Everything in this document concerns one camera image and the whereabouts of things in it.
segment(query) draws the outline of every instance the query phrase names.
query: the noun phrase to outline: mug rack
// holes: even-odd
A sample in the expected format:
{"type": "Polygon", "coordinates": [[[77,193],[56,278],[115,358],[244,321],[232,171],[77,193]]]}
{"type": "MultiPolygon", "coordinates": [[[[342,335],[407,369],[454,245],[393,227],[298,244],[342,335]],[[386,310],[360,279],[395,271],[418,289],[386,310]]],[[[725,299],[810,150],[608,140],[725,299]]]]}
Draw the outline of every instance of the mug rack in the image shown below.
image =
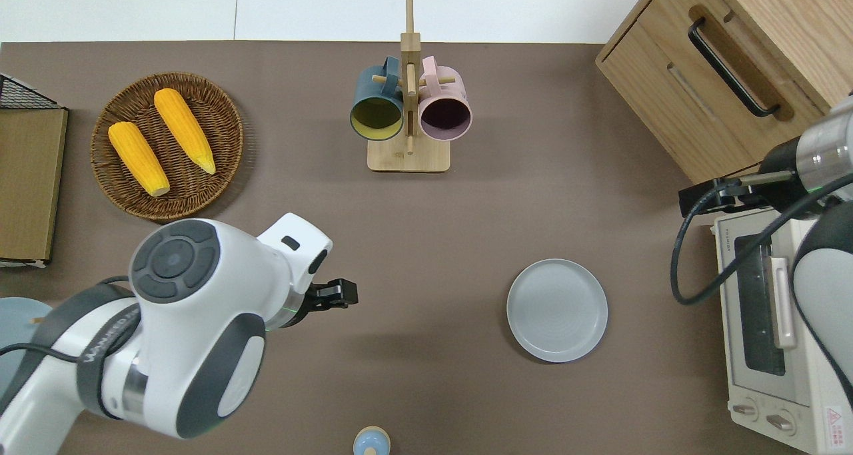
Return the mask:
{"type": "Polygon", "coordinates": [[[418,81],[423,67],[421,33],[415,32],[414,0],[406,0],[406,32],[400,34],[400,54],[403,129],[391,139],[368,141],[368,167],[374,172],[447,172],[450,142],[430,139],[421,130],[418,118],[418,81]]]}

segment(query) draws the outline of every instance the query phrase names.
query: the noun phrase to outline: woven tray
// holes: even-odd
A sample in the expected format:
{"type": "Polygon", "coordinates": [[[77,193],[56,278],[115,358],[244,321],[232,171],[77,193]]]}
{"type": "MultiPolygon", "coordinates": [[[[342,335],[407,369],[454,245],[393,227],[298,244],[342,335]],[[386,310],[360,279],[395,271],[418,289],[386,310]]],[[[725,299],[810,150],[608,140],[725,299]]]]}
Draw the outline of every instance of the woven tray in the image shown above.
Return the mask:
{"type": "Polygon", "coordinates": [[[222,89],[192,73],[158,73],[125,88],[107,103],[95,123],[91,164],[101,190],[125,212],[156,222],[192,215],[219,197],[237,172],[243,154],[243,120],[222,89]],[[217,172],[208,175],[189,160],[155,108],[155,93],[170,87],[187,101],[213,151],[217,172]],[[169,192],[152,197],[133,178],[109,142],[119,121],[137,124],[169,180],[169,192]]]}

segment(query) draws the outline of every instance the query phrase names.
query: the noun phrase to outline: black wire basket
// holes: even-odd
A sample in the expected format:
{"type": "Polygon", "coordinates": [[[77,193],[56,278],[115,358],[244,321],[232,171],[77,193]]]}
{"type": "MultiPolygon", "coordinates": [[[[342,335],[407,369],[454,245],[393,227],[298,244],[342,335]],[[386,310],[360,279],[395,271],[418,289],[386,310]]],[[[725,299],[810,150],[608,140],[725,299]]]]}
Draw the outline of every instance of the black wire basket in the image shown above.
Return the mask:
{"type": "Polygon", "coordinates": [[[63,109],[63,107],[0,73],[0,109],[63,109]]]}

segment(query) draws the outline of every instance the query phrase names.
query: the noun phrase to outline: oven window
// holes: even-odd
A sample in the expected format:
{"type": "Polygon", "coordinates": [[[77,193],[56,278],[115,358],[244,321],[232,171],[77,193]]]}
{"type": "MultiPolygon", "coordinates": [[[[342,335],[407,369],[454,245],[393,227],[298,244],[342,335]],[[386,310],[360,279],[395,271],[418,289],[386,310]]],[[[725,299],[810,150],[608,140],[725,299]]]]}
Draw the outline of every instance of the oven window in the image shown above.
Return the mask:
{"type": "MultiPolygon", "coordinates": [[[[757,234],[734,239],[734,254],[740,257],[757,234]]],[[[785,375],[785,354],[773,342],[773,321],[770,314],[770,283],[764,272],[764,261],[770,257],[770,243],[758,250],[738,267],[740,294],[740,327],[743,330],[746,366],[770,375],[785,375]]]]}

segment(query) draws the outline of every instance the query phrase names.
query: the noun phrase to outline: black handle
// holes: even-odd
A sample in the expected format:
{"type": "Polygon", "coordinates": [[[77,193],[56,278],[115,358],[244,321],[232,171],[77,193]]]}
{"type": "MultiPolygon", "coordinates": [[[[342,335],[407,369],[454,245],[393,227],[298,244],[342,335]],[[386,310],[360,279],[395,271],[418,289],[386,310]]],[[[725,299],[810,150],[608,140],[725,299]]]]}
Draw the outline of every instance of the black handle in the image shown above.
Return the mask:
{"type": "Polygon", "coordinates": [[[728,70],[726,64],[722,63],[720,57],[717,57],[708,43],[702,39],[702,36],[698,32],[698,28],[701,27],[702,24],[704,24],[704,17],[700,17],[692,26],[690,26],[690,31],[688,32],[690,42],[692,42],[694,47],[696,47],[698,53],[702,54],[704,60],[708,61],[708,64],[712,69],[714,69],[716,74],[720,76],[720,79],[722,79],[722,81],[728,85],[728,88],[733,91],[735,96],[740,99],[740,102],[744,104],[744,107],[746,107],[756,117],[767,117],[779,110],[778,103],[769,109],[762,108],[762,106],[758,105],[758,102],[756,102],[755,99],[747,93],[746,88],[744,88],[743,84],[738,81],[734,76],[734,73],[732,73],[731,70],[728,70]]]}

